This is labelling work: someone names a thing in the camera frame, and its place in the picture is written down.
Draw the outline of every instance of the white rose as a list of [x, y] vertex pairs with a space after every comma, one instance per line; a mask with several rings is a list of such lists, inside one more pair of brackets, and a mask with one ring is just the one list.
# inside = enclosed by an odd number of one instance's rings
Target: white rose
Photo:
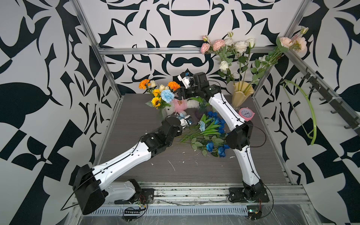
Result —
[[291, 39], [288, 37], [281, 37], [279, 38], [281, 46], [289, 48], [293, 43], [291, 42]]
[[228, 62], [227, 62], [227, 61], [221, 61], [221, 63], [220, 63], [220, 70], [226, 71], [226, 69], [228, 69], [228, 68], [229, 68]]
[[249, 38], [246, 40], [246, 43], [248, 43], [249, 48], [253, 48], [255, 46], [255, 38]]
[[151, 80], [151, 81], [150, 81], [150, 86], [149, 86], [149, 87], [155, 87], [155, 86], [156, 86], [155, 81]]
[[160, 85], [159, 91], [162, 92], [163, 90], [165, 90], [165, 86], [164, 86], [164, 85]]
[[225, 45], [231, 46], [233, 43], [234, 43], [234, 42], [233, 42], [233, 40], [232, 40], [231, 38], [225, 39]]
[[246, 43], [245, 41], [236, 42], [234, 45], [236, 51], [238, 51], [238, 53], [240, 53], [240, 54], [242, 54], [244, 51], [246, 51], [246, 48], [248, 46], [249, 46], [249, 44]]
[[260, 62], [266, 61], [265, 58], [266, 58], [266, 55], [264, 55], [263, 57], [259, 57], [259, 61], [260, 61]]

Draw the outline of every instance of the yellow vase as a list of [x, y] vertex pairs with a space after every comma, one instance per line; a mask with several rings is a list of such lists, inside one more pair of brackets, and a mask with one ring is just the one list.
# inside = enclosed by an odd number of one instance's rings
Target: yellow vase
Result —
[[243, 91], [246, 89], [246, 87], [248, 85], [250, 85], [249, 83], [247, 82], [244, 82], [243, 86], [241, 87], [241, 84], [242, 84], [242, 81], [240, 82], [236, 82], [235, 85], [233, 85], [234, 87], [234, 93], [233, 93], [233, 101], [231, 103], [231, 105], [234, 107], [234, 108], [237, 108], [239, 107], [242, 103], [244, 103], [244, 101], [252, 94], [254, 94], [254, 88], [252, 87], [249, 87], [247, 90], [246, 90], [246, 93], [244, 93]]

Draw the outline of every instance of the clock face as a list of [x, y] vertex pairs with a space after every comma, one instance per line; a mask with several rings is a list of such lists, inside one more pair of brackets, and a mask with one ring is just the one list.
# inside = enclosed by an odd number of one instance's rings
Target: clock face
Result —
[[245, 108], [245, 109], [242, 109], [241, 111], [240, 111], [240, 113], [241, 113], [241, 115], [243, 116], [243, 117], [246, 117], [246, 118], [250, 118], [250, 117], [252, 117], [252, 111], [250, 110], [250, 109], [248, 109], [248, 108]]

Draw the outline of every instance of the yellow sunflower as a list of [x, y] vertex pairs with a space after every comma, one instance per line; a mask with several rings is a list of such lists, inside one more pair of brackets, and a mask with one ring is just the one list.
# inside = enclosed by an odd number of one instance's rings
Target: yellow sunflower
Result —
[[154, 94], [154, 96], [155, 97], [157, 97], [158, 95], [160, 95], [160, 90], [159, 89], [155, 89], [155, 90], [153, 90], [153, 94]]
[[160, 106], [161, 97], [154, 97], [153, 100], [151, 100], [151, 103], [153, 104], [153, 107], [156, 107], [156, 109]]

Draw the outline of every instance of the blue carnation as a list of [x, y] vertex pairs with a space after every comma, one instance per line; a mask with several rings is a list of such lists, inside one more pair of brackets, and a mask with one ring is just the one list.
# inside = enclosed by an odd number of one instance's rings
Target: blue carnation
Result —
[[199, 121], [199, 124], [200, 124], [200, 127], [199, 127], [199, 130], [201, 131], [201, 132], [203, 132], [203, 131], [205, 131], [205, 123], [204, 123], [204, 121]]
[[163, 90], [160, 95], [166, 103], [170, 103], [172, 100], [174, 100], [174, 93], [172, 93], [170, 90]]
[[217, 153], [219, 154], [220, 157], [225, 157], [225, 148], [224, 147], [218, 147], [217, 148]]
[[213, 148], [214, 148], [214, 143], [212, 143], [212, 142], [209, 142], [209, 143], [206, 145], [206, 150], [207, 150], [208, 152], [212, 152]]

